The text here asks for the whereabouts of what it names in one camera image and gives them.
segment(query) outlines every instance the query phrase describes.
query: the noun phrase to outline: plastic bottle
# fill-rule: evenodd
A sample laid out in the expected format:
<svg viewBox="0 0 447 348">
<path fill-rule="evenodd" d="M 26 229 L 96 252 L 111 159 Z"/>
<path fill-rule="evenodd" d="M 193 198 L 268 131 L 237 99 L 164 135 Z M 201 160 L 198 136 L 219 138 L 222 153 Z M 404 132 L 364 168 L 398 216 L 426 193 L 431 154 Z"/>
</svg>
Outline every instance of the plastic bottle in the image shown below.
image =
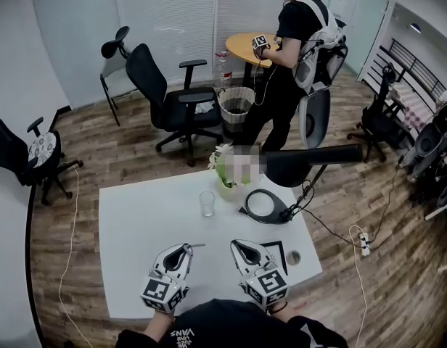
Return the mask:
<svg viewBox="0 0 447 348">
<path fill-rule="evenodd" d="M 227 51 L 216 53 L 216 68 L 214 77 L 216 79 L 216 88 L 227 89 L 231 85 L 231 77 L 233 72 L 229 69 L 227 57 L 230 55 Z"/>
</svg>

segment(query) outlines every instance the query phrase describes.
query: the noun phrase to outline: power strip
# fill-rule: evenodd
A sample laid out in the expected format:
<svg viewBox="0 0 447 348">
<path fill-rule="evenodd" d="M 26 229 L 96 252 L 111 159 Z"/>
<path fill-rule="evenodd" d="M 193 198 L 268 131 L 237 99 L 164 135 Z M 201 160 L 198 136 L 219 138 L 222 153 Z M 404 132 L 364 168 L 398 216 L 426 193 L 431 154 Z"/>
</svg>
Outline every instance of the power strip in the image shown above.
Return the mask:
<svg viewBox="0 0 447 348">
<path fill-rule="evenodd" d="M 362 238 L 362 240 L 361 240 L 362 256 L 363 257 L 367 257 L 368 255 L 370 255 L 370 249 L 367 246 L 367 242 L 369 241 L 369 234 L 364 232 L 364 233 L 361 234 L 361 238 Z"/>
</svg>

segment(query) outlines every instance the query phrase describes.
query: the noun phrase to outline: controller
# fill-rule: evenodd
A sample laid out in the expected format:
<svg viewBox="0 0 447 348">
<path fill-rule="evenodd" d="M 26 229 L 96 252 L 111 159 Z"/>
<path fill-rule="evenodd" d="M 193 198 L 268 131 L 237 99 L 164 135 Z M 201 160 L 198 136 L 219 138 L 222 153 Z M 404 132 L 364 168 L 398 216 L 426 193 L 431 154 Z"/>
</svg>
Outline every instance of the controller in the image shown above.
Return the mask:
<svg viewBox="0 0 447 348">
<path fill-rule="evenodd" d="M 143 303 L 159 312 L 173 313 L 188 293 L 185 278 L 193 259 L 193 248 L 204 244 L 179 244 L 161 252 L 149 275 L 144 278 L 140 297 Z"/>
<path fill-rule="evenodd" d="M 257 55 L 257 50 L 261 48 L 261 54 L 263 53 L 264 49 L 270 49 L 271 46 L 267 41 L 267 37 L 265 35 L 256 36 L 253 39 L 253 49 L 254 49 L 254 55 L 257 59 L 261 59 Z"/>
<path fill-rule="evenodd" d="M 290 286 L 281 267 L 267 249 L 245 240 L 233 240 L 230 244 L 235 265 L 241 273 L 240 286 L 263 310 L 284 299 Z"/>
</svg>

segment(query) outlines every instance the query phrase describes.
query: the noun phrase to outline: round wooden table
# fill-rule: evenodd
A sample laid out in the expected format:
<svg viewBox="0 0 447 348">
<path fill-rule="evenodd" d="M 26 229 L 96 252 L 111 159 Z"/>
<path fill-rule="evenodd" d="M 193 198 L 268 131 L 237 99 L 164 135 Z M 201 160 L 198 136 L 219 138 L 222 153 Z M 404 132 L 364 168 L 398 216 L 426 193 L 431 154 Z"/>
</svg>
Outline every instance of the round wooden table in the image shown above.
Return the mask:
<svg viewBox="0 0 447 348">
<path fill-rule="evenodd" d="M 256 36 L 265 35 L 267 37 L 268 43 L 271 45 L 272 51 L 276 51 L 279 46 L 274 43 L 275 35 L 260 32 L 249 32 L 249 33 L 238 33 L 236 35 L 230 36 L 226 40 L 226 48 L 234 56 L 244 60 L 246 62 L 245 66 L 245 76 L 243 78 L 243 86 L 250 86 L 251 82 L 251 71 L 253 70 L 253 65 L 259 64 L 259 59 L 257 59 L 253 52 L 253 39 Z M 272 61 L 266 59 L 261 61 L 262 68 L 269 68 L 272 65 Z"/>
</svg>

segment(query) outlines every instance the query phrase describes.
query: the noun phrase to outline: black t-shirt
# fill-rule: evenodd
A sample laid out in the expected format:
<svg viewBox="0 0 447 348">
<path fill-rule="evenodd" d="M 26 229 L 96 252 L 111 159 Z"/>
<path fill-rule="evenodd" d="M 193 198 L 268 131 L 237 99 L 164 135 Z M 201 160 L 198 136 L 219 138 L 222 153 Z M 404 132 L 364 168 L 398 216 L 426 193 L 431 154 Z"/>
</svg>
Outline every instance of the black t-shirt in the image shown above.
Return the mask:
<svg viewBox="0 0 447 348">
<path fill-rule="evenodd" d="M 328 9 L 321 0 L 312 0 L 317 4 L 325 23 L 328 24 Z M 313 10 L 300 1 L 292 1 L 283 7 L 279 15 L 279 30 L 276 35 L 280 38 L 295 38 L 303 44 L 322 28 L 322 24 Z"/>
<path fill-rule="evenodd" d="M 133 331 L 119 334 L 116 348 L 309 348 L 311 337 L 325 347 L 347 348 L 346 340 L 321 323 L 304 317 L 288 323 L 267 316 L 250 303 L 217 300 L 202 304 L 181 316 L 156 343 Z"/>
</svg>

